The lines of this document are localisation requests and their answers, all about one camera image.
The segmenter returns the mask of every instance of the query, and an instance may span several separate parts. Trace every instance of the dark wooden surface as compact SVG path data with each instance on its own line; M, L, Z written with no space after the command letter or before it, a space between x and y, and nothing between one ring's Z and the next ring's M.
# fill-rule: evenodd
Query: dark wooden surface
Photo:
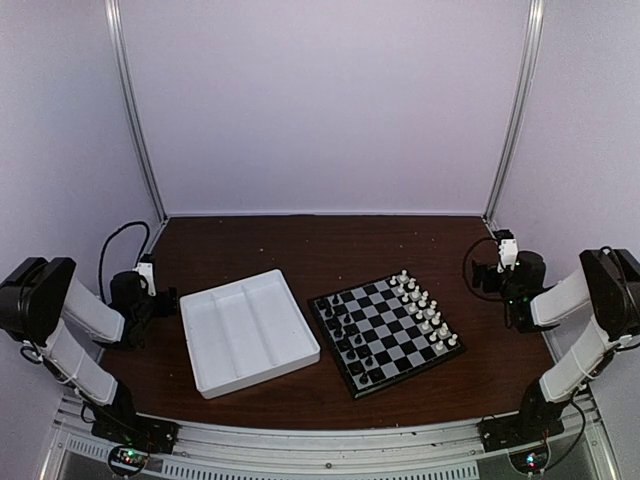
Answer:
M220 398L195 388L180 317L148 328L146 349L108 351L102 365L133 391L139 411L189 421L282 429L410 426L516 410L552 365L538 334L503 326L502 307L461 279L467 247L486 236L465 217L174 219L156 249L160 287L179 295L279 268L320 343L320 362ZM495 247L487 245L487 259ZM438 300L468 348L463 355L353 400L311 318L309 298L408 268Z

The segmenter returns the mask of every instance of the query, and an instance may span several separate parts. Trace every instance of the white wall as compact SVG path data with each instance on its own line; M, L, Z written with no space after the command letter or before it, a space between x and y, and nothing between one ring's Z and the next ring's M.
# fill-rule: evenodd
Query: white wall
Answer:
M71 256L96 287L104 238L154 222L126 124L101 0L0 0L0 280L27 256ZM130 268L140 232L113 244ZM2 478L35 478L61 389L0 332Z
M640 258L640 3L548 1L523 131L497 220L542 253L549 280L604 244ZM555 335L566 350L576 320ZM640 478L640 351L594 393L628 480Z
M528 4L122 2L167 211L480 213Z

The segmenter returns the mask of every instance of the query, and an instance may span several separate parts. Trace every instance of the wire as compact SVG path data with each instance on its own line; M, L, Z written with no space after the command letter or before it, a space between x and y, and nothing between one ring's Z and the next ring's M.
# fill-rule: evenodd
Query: wire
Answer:
M116 238L126 229L131 227L138 227L138 226L144 227L145 229L144 242L140 247L140 251L138 252L138 257L136 258L136 262L140 261L140 257L142 257L142 254L144 253L144 249L147 247L147 243L149 242L149 237L151 236L151 229L149 228L149 224L147 222L137 220L134 222L125 223L120 228L118 228L115 232L109 235L105 240L104 244L102 245L102 250L100 251L100 260L98 261L98 287L100 288L100 298L102 299L103 302L105 302L105 296L104 296L104 286L102 283L102 268L104 266L104 256L107 252L107 247L109 246L109 243L111 243L111 240Z
M580 427L580 432L578 433L578 436L575 438L575 440L573 441L571 446L567 449L567 451L564 452L560 456L560 458L558 458L558 460L556 460L556 462L553 465L544 468L545 472L548 472L549 470L551 470L553 468L556 468L560 464L560 462L562 462L565 458L567 458L567 456L573 451L573 449L576 448L576 445L578 445L578 442L580 442L580 439L584 435L584 430L585 430L585 428L587 426L587 417L584 415L584 411L582 410L582 408L580 408L578 406L578 404L575 402L575 395L571 398L571 402L569 402L569 403L571 403L571 405L573 405L573 408L578 410L578 413L582 417L582 426Z

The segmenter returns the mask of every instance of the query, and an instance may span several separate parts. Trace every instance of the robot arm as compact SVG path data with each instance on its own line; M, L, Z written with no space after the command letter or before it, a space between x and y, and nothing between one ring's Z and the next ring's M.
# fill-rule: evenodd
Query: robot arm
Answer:
M130 347L124 342L136 338L150 319L141 316L150 302L143 297L140 303L133 288L126 292L126 305L120 293L113 295L115 302L122 302L114 302L122 308L115 311L93 297L74 278L74 270L70 258L27 259L0 285L0 328L24 344L21 353L27 360L44 364L83 397L95 417L94 435L139 450L170 453L178 426L137 415L129 389L87 355L62 318L110 345ZM112 282L112 293L117 292L113 286Z
M517 414L480 423L487 451L561 433L562 410L576 391L640 334L640 264L627 250L605 250L582 252L580 271L530 302L538 324L557 324L588 301L594 313L563 358L527 388Z

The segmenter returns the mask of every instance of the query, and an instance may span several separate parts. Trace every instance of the aluminum frame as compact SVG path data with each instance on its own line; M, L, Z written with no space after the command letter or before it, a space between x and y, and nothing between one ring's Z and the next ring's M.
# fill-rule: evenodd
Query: aluminum frame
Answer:
M142 171L143 181L147 188L147 193L151 197L151 202L153 203L156 216L160 222L164 222L168 219L167 212L164 208L164 204L162 203L158 183L153 173L153 167L151 166L149 151L142 132L140 113L138 112L138 106L133 92L133 82L131 80L129 60L127 58L127 50L124 41L124 31L122 29L122 20L120 18L120 1L105 0L105 8L109 35L111 37L111 43L113 44L113 51L116 57L118 73L120 75L120 86L122 87L122 94L124 96L131 138L133 139L136 156Z
M496 172L496 178L491 188L489 202L485 209L483 218L493 227L495 225L495 216L500 203L500 197L504 190L507 180L509 168L515 154L518 143L518 136L522 128L522 120L524 119L525 106L531 90L531 83L535 73L536 63L538 60L538 51L540 50L540 39L542 37L542 23L544 19L545 0L531 0L529 4L529 21L527 23L527 31L525 34L524 49L522 51L522 62L520 64L520 74L516 86L516 95L511 110L511 117L507 127L507 135L502 147L500 163Z

